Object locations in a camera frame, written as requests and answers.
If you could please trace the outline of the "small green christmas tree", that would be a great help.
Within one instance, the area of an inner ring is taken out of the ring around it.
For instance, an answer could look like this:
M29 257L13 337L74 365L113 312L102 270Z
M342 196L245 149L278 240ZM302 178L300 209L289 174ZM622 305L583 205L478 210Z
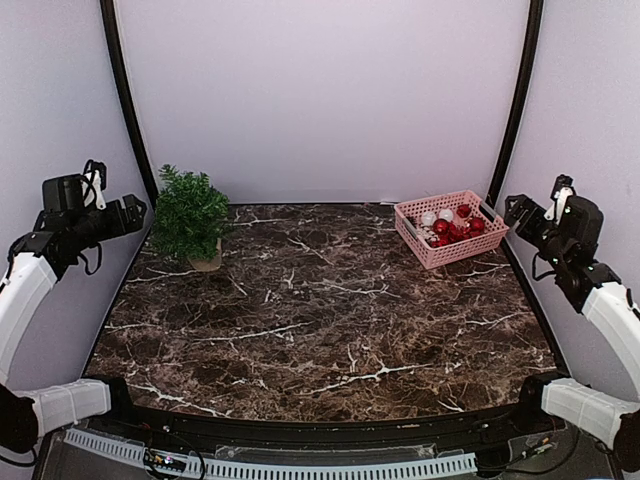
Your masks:
M156 201L150 246L160 255L186 260L201 272L222 264L222 240L231 230L229 199L204 172L165 164Z

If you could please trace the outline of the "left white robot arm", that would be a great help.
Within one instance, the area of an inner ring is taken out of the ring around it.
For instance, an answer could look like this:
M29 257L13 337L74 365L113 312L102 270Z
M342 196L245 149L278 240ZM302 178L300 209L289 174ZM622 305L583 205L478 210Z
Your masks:
M61 176L42 184L43 208L31 232L8 252L1 279L1 380L6 382L27 327L45 297L88 249L139 231L147 205L133 194L105 201L102 172ZM120 436L141 427L140 412L113 397L103 380L80 379L31 391L1 388L1 446L33 453L37 441L61 427L102 417Z

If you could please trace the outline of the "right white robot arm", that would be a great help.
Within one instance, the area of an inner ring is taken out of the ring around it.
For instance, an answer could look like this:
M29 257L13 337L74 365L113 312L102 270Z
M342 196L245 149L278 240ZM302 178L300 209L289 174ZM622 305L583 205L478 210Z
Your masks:
M537 249L568 302L607 341L639 387L639 304L620 277L595 259L604 215L598 206L564 187L546 210L524 194L505 200L505 223ZM639 401L625 401L572 377L547 381L510 413L521 434L534 432L549 415L602 442L620 467L639 470Z

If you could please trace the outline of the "pink plastic basket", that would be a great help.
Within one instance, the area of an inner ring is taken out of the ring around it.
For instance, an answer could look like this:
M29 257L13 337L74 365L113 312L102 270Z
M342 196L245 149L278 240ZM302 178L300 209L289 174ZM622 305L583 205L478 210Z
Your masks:
M398 203L395 227L426 269L497 248L509 228L471 190Z

